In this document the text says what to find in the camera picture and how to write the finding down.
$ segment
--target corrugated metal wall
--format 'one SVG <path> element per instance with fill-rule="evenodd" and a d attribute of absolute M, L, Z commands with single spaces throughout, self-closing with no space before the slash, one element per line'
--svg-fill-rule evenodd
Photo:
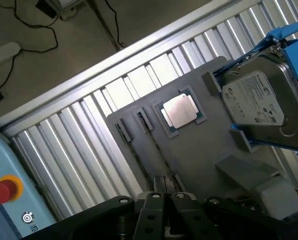
<path fill-rule="evenodd" d="M 214 59 L 236 59 L 268 31 L 298 21 L 298 0 L 264 0 L 16 134 L 25 158 L 57 213 L 65 218 L 116 195 L 144 191 L 103 115 L 124 107 Z M 298 38 L 298 33 L 291 36 Z"/>

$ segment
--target floor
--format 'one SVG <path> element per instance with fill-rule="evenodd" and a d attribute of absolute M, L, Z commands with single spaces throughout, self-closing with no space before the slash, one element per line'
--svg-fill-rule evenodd
<path fill-rule="evenodd" d="M 38 0 L 18 0 L 18 14 L 32 24 L 47 25 L 53 20 L 34 6 Z M 103 0 L 96 0 L 113 35 L 114 14 Z M 127 46 L 155 32 L 174 20 L 204 5 L 208 0 L 110 0 L 118 12 L 121 41 Z M 0 0 L 12 6 L 13 0 Z M 95 14 L 81 6 L 78 14 L 53 25 L 59 47 L 48 53 L 25 52 L 17 57 L 8 83 L 2 88 L 0 117 L 42 93 L 54 88 L 116 51 Z M 31 29 L 17 21 L 10 9 L 0 8 L 0 46 L 18 42 L 27 49 L 44 50 L 54 45 L 50 30 Z M 11 62 L 0 66 L 0 84 L 6 78 Z"/>

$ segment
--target sticker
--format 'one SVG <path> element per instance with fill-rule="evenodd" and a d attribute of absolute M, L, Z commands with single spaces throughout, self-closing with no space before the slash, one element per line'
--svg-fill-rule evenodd
<path fill-rule="evenodd" d="M 281 126 L 284 115 L 261 71 L 225 85 L 222 98 L 238 125 Z"/>

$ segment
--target screw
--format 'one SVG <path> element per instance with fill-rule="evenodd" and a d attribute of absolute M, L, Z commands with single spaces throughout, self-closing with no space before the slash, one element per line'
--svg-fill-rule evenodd
<path fill-rule="evenodd" d="M 177 196 L 177 198 L 180 198 L 180 199 L 184 198 L 184 194 L 182 194 L 182 193 L 178 193 L 176 196 Z"/>
<path fill-rule="evenodd" d="M 217 200 L 217 199 L 210 199 L 210 202 L 212 204 L 218 204 L 218 203 L 220 203 L 219 200 Z"/>
<path fill-rule="evenodd" d="M 126 198 L 120 199 L 120 203 L 126 204 L 129 200 Z"/>

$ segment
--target red button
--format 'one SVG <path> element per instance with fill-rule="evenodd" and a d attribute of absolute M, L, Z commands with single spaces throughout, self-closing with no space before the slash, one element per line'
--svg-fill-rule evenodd
<path fill-rule="evenodd" d="M 0 181 L 0 204 L 5 204 L 17 193 L 18 187 L 12 180 Z"/>

